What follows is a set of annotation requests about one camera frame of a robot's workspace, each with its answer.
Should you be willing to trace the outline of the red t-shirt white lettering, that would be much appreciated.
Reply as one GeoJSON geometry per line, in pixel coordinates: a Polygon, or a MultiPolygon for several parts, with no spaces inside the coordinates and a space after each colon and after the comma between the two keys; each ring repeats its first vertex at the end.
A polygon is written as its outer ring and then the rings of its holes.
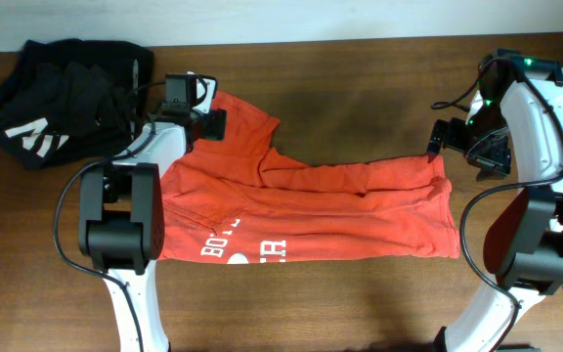
{"type": "Polygon", "coordinates": [[[443,160],[310,166],[272,144],[278,120],[226,93],[220,142],[199,140],[161,180],[165,259],[209,264],[455,258],[443,160]]]}

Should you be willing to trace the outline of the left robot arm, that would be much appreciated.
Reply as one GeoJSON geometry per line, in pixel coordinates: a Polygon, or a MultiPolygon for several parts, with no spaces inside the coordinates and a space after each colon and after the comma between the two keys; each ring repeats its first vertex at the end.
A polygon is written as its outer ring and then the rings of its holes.
{"type": "Polygon", "coordinates": [[[171,349],[156,290],[165,239],[160,179],[197,140],[220,141],[227,114],[164,109],[111,160],[80,175],[78,245],[108,288],[122,351],[171,349]]]}

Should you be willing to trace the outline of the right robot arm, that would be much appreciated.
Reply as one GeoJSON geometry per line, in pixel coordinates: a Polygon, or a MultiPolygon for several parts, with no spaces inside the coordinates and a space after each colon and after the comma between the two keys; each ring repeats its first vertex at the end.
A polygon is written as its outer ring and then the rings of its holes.
{"type": "Polygon", "coordinates": [[[515,199],[485,236],[481,285],[436,335],[435,351],[501,351],[516,323],[563,287],[563,72],[556,61],[497,49],[454,100],[466,118],[438,120],[427,152],[461,153],[515,199]]]}

